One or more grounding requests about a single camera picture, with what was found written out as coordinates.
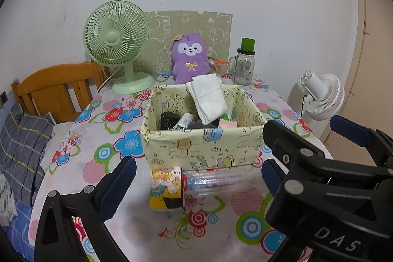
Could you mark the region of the pink tissue pack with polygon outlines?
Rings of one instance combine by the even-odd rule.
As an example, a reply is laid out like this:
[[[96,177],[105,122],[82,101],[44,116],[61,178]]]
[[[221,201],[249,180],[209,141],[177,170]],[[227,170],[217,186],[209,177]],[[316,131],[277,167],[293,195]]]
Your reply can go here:
[[[220,117],[219,125],[218,125],[218,128],[219,128],[219,129],[237,128],[237,127],[238,127],[237,121],[232,120],[230,114],[226,113],[226,114],[223,114],[223,115]]]

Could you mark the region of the clear plastic pen bag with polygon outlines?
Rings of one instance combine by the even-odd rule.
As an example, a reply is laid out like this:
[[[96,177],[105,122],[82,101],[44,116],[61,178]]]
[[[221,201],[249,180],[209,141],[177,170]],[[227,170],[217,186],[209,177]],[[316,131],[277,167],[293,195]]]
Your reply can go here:
[[[244,190],[249,187],[250,181],[249,172],[236,167],[182,172],[184,191],[195,198]]]

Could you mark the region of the white cloth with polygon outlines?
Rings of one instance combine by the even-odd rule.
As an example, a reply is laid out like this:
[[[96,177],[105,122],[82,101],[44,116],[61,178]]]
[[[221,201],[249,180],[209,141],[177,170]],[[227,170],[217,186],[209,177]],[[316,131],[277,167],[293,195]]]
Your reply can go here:
[[[204,125],[220,118],[228,110],[221,84],[216,74],[196,76],[186,83],[186,88],[193,98],[198,116]]]

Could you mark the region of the cartoon tissue pack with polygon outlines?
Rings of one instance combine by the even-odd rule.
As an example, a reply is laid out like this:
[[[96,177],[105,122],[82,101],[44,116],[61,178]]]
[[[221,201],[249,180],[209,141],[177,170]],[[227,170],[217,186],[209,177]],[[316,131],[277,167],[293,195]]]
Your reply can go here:
[[[182,172],[180,167],[152,170],[150,208],[155,211],[182,210]]]

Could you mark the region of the black plastic bag roll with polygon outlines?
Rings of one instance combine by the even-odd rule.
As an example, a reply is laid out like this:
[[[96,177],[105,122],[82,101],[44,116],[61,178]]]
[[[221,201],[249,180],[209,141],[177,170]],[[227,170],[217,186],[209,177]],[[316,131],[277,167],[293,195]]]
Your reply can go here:
[[[160,117],[160,130],[172,130],[179,122],[181,116],[173,112],[164,112]]]

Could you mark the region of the dark grey drawstring pouch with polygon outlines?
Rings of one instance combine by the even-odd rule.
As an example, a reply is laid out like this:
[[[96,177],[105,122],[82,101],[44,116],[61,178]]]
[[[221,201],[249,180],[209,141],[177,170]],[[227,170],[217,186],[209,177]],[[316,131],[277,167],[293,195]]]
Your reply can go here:
[[[218,128],[219,126],[219,119],[213,120],[209,124],[203,124],[201,120],[197,120],[195,122],[192,122],[187,128],[189,130],[195,130],[195,129],[215,129]]]

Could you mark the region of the beige door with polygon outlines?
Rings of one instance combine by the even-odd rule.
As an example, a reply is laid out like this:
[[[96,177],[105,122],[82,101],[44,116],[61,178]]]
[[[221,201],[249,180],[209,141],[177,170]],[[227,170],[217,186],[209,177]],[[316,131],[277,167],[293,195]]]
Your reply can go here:
[[[356,44],[339,115],[392,135],[392,0],[358,0]]]

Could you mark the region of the white crumpled clothes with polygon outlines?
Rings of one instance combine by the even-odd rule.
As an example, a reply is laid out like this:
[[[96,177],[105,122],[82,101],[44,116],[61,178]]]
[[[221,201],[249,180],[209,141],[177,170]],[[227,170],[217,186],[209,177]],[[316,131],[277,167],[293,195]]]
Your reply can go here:
[[[9,227],[17,216],[17,208],[14,193],[3,174],[0,175],[0,196],[0,223],[2,227]]]

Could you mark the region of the white standing fan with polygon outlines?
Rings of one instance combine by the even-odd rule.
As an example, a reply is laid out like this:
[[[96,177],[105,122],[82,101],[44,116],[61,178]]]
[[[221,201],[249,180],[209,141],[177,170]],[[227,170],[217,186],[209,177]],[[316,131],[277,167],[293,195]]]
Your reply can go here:
[[[300,115],[310,120],[310,127],[318,138],[324,140],[328,135],[328,121],[338,114],[345,98],[345,90],[334,74],[322,74],[307,70],[300,77],[304,96]]]

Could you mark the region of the yellow cartoon fabric storage box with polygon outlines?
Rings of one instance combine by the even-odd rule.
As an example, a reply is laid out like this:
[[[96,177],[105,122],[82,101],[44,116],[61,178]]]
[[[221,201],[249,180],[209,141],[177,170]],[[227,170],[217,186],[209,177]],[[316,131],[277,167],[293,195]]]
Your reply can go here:
[[[184,85],[153,88],[140,127],[144,155],[152,169],[205,170],[254,163],[266,119],[241,87],[223,84],[221,90],[226,114],[237,123],[236,128],[170,131],[161,129],[162,113],[196,114],[193,98]]]

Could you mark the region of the glass mason jar mug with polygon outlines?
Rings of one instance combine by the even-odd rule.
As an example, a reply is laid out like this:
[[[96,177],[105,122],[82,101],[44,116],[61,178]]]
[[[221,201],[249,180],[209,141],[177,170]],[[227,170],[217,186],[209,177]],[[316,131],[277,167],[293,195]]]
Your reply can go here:
[[[237,55],[228,60],[228,73],[235,84],[248,86],[253,79],[255,51],[237,49]]]

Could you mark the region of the grey plaid pillow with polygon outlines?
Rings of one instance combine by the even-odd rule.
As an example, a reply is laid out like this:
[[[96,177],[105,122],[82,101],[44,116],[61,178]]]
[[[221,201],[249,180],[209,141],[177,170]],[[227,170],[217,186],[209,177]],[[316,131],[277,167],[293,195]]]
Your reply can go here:
[[[40,162],[51,139],[54,122],[50,116],[33,116],[16,103],[1,131],[1,172],[14,196],[32,207],[44,178]]]

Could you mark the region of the green cup on jar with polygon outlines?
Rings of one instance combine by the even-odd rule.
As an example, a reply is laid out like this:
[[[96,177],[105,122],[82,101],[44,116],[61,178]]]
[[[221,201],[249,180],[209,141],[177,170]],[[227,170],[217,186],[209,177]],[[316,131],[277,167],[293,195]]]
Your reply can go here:
[[[245,52],[254,52],[255,40],[243,37],[240,49]]]

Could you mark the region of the purple plush toy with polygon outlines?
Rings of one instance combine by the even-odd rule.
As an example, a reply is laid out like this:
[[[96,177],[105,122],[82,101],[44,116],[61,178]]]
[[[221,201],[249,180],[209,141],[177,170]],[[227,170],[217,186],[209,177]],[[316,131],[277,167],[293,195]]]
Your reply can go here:
[[[175,84],[186,84],[194,77],[208,74],[208,49],[198,33],[189,33],[175,41],[171,50]]]

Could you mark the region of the green desk fan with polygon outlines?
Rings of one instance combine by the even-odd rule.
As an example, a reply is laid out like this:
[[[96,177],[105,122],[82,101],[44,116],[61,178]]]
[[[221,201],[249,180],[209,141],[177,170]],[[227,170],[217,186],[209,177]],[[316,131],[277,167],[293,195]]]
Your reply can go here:
[[[108,1],[96,8],[83,29],[84,48],[95,62],[124,68],[124,75],[112,84],[116,94],[133,94],[153,85],[150,74],[133,70],[133,62],[143,53],[148,39],[146,14],[123,0]]]

